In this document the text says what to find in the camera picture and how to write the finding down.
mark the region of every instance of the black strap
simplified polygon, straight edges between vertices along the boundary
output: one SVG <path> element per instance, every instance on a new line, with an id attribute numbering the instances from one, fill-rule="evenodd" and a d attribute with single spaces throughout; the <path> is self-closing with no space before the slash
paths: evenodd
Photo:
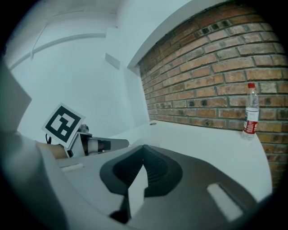
<path id="1" fill-rule="evenodd" d="M 47 140 L 47 134 L 45 135 L 45 138 L 46 138 L 46 142 L 47 142 L 47 144 L 51 144 L 51 142 L 52 142 L 52 138 L 49 137 L 49 139 Z"/>

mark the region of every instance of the white table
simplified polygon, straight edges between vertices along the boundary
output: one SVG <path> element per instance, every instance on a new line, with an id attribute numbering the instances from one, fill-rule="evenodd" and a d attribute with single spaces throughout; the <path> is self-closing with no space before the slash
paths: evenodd
<path id="1" fill-rule="evenodd" d="M 205 160 L 241 184 L 258 202 L 272 193 L 268 161 L 257 136 L 248 142 L 238 131 L 151 121 L 111 138 Z"/>

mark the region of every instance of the plastic bottle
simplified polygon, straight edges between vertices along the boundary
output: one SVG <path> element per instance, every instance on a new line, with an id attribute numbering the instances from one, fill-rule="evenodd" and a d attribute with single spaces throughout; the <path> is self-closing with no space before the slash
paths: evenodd
<path id="1" fill-rule="evenodd" d="M 247 94 L 246 114 L 242 138 L 251 141 L 256 132 L 259 116 L 259 97 L 257 95 L 255 84 L 248 83 L 249 93 Z"/>

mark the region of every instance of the red and white label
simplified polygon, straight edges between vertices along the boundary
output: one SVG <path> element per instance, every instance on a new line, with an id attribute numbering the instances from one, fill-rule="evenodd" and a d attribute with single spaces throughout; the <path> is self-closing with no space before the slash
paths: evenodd
<path id="1" fill-rule="evenodd" d="M 245 122 L 243 131 L 249 134 L 256 132 L 259 110 L 255 108 L 246 108 Z"/>

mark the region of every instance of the brick wall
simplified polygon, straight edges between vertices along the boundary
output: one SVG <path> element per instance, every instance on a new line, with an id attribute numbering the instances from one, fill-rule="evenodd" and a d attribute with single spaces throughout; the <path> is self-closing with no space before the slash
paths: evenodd
<path id="1" fill-rule="evenodd" d="M 277 186 L 288 160 L 288 69 L 271 26 L 229 2 L 165 35 L 139 62 L 150 119 L 241 130 L 247 82 L 260 98 L 257 134 Z"/>

